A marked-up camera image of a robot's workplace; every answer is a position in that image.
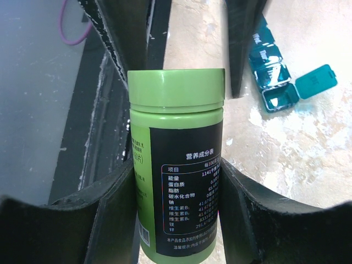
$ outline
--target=gray panel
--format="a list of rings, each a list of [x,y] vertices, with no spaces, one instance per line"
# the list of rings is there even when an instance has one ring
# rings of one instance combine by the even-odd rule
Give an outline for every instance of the gray panel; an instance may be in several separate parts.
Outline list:
[[[0,194],[36,205],[48,201],[84,47],[61,41],[61,5],[0,1]],[[67,38],[84,32],[82,15],[68,1]]]

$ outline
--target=green bottle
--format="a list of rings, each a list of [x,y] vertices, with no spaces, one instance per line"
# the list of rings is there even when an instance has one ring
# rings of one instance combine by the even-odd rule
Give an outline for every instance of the green bottle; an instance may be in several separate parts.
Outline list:
[[[128,72],[139,232],[157,264],[216,244],[224,69]]]

